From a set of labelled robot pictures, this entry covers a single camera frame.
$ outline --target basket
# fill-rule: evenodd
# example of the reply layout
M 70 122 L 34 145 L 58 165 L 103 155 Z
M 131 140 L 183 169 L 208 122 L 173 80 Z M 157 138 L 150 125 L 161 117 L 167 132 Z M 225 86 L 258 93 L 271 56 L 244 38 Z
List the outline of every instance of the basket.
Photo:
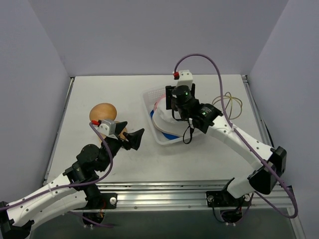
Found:
M 160 145 L 168 145 L 176 142 L 183 141 L 182 137 L 176 139 L 168 139 L 166 138 L 161 131 L 154 127 L 152 118 L 151 118 L 151 111 L 154 109 L 154 105 L 156 101 L 165 94 L 165 86 L 156 87 L 149 89 L 147 91 L 142 92 L 142 103 L 144 108 L 144 113 L 146 114 L 147 121 L 151 127 L 152 134 L 155 138 L 155 141 Z M 193 137 L 199 135 L 200 132 L 195 132 Z

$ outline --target blue cloth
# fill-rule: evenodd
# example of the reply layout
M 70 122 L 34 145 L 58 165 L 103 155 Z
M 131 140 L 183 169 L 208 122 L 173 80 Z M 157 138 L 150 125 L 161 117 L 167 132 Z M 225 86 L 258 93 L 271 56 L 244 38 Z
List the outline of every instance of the blue cloth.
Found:
M 151 115 L 151 118 L 153 118 L 154 111 L 151 111 L 150 115 Z M 179 138 L 178 136 L 175 136 L 175 135 L 172 135 L 172 134 L 169 134 L 169 133 L 163 133 L 162 132 L 162 134 L 165 136 L 165 138 L 168 138 L 169 140 Z

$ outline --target white wall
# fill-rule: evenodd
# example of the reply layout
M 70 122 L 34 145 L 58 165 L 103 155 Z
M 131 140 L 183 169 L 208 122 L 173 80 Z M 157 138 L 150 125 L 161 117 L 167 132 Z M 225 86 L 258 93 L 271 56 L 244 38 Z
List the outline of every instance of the white wall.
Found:
M 29 0 L 68 73 L 170 74 L 189 53 L 249 73 L 288 0 Z M 183 63 L 215 73 L 204 60 Z
M 288 152 L 285 175 L 307 238 L 318 238 L 319 1 L 288 2 L 250 78 L 275 144 Z
M 12 201 L 43 181 L 70 78 L 27 0 L 1 1 L 0 32 L 0 201 Z

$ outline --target bolt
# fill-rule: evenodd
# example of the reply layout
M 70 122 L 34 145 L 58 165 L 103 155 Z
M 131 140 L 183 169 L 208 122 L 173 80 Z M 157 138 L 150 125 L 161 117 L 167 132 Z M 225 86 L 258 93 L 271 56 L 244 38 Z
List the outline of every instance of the bolt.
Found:
M 116 204 L 116 198 L 115 197 L 112 197 L 112 198 L 110 198 L 110 204 L 111 205 L 115 205 Z
M 212 195 L 209 195 L 209 196 L 207 197 L 207 200 L 208 200 L 210 203 L 213 201 L 213 199 L 214 199 L 214 196 L 212 196 Z

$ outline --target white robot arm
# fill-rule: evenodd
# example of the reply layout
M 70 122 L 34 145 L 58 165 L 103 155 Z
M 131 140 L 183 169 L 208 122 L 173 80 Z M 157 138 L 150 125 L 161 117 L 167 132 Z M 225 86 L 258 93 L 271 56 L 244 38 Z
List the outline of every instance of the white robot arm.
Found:
M 277 180 L 265 168 L 262 162 L 246 146 L 236 129 L 265 162 L 281 177 L 286 167 L 286 151 L 278 147 L 274 149 L 241 130 L 236 125 L 229 125 L 222 112 L 211 104 L 201 104 L 194 97 L 195 85 L 192 83 L 192 74 L 188 70 L 175 72 L 176 86 L 166 86 L 166 109 L 178 111 L 181 119 L 187 121 L 192 129 L 197 128 L 203 133 L 217 138 L 240 154 L 252 167 L 251 174 L 240 178 L 233 178 L 226 185 L 224 200 L 233 201 L 252 192 L 270 194 Z
M 53 181 L 18 201 L 0 202 L 0 229 L 3 239 L 24 239 L 42 223 L 68 211 L 101 208 L 105 202 L 96 183 L 107 176 L 113 166 L 113 157 L 121 147 L 138 150 L 144 129 L 133 133 L 120 133 L 127 122 L 112 120 L 93 122 L 96 133 L 106 135 L 105 143 L 98 148 L 89 144 L 77 155 L 77 161 Z M 99 179 L 96 171 L 108 172 Z M 116 207 L 116 198 L 106 201 L 106 208 Z

